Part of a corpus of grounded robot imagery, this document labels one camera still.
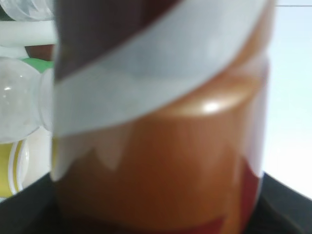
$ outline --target black surface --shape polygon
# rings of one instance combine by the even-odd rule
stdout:
[[[0,234],[65,233],[49,175],[0,204]],[[312,234],[312,201],[265,175],[244,234]]]

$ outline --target white tube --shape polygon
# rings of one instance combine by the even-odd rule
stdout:
[[[7,57],[12,59],[29,58],[25,47],[3,47],[0,46],[0,57]]]
[[[20,47],[56,44],[54,22],[0,21],[0,46]]]

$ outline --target plastic bottle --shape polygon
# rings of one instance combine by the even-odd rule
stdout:
[[[1,7],[16,21],[52,20],[53,0],[0,0]]]
[[[53,70],[42,62],[40,74],[23,61],[0,58],[0,143],[22,140],[40,126],[51,130]]]

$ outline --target glass jar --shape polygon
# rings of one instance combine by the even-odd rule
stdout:
[[[104,0],[70,31],[83,7],[56,4],[64,218],[75,233],[241,233],[262,178],[274,2]]]

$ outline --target yellow container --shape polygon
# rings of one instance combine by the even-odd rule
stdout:
[[[26,140],[0,145],[0,197],[10,197],[22,190],[28,160]]]

